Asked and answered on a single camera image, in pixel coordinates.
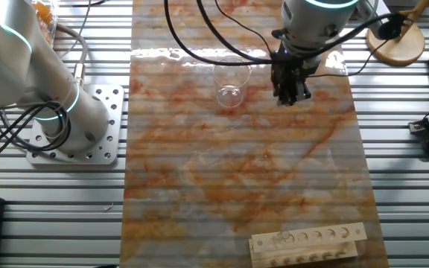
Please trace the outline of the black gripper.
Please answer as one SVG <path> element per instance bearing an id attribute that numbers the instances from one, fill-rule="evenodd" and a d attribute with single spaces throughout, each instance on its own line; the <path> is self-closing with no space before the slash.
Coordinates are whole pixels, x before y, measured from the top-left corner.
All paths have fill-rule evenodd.
<path id="1" fill-rule="evenodd" d="M 301 60 L 289 54 L 287 50 L 273 52 L 270 56 L 273 61 L 270 79 L 274 87 L 273 96 L 277 97 L 277 105 L 293 106 L 296 101 L 311 98 L 306 80 L 318 69 L 321 56 Z"/>

